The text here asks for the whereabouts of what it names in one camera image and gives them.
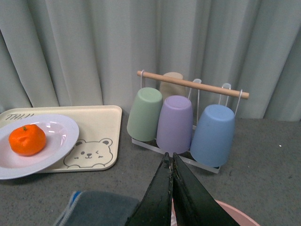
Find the cup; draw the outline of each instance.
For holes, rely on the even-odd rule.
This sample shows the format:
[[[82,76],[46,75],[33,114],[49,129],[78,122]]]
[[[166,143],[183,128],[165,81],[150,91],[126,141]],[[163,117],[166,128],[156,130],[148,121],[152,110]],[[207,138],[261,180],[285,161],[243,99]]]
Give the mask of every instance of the cup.
[[[163,76],[176,78],[176,79],[183,79],[183,75],[177,72],[165,73]],[[179,95],[184,97],[186,96],[186,88],[184,86],[180,86],[164,81],[160,83],[159,91],[162,93],[163,101],[165,101],[166,98],[174,95]]]
[[[169,154],[189,150],[192,137],[193,110],[183,96],[170,96],[162,106],[157,130],[157,145]]]
[[[132,138],[143,142],[156,138],[162,103],[157,89],[145,87],[138,91],[127,121],[127,132]]]
[[[203,111],[190,147],[192,157],[210,167],[224,165],[229,157],[235,130],[235,115],[223,105],[209,105]]]

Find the curtain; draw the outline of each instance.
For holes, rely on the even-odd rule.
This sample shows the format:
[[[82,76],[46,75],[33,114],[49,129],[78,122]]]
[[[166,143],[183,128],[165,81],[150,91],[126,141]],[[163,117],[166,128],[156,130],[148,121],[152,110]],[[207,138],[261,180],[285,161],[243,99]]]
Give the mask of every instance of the curtain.
[[[0,0],[0,113],[129,113],[144,69],[250,93],[239,118],[300,121],[300,59],[300,0]],[[201,91],[201,110],[219,97]],[[237,104],[231,97],[229,107]]]

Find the bear illustration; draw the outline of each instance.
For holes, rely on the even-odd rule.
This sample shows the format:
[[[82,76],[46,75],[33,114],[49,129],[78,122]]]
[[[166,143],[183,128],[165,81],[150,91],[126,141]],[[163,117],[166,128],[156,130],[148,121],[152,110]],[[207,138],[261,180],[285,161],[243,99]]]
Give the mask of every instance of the bear illustration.
[[[106,166],[113,159],[110,146],[113,141],[109,138],[100,141],[85,141],[80,139],[64,158],[67,168],[92,168],[96,165]]]

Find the towel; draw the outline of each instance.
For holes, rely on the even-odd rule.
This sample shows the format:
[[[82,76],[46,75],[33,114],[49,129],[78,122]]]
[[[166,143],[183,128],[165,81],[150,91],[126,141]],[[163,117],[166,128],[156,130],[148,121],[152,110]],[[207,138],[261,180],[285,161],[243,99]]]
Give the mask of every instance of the towel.
[[[101,191],[74,192],[54,226],[124,226],[139,201]]]

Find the tangerine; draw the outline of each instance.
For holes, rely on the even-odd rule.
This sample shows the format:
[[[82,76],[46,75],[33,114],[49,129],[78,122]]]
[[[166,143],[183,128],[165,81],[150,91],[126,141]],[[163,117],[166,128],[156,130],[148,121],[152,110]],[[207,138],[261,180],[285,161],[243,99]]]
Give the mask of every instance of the tangerine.
[[[30,124],[12,131],[8,141],[15,153],[30,156],[40,152],[45,147],[46,135],[36,124]]]

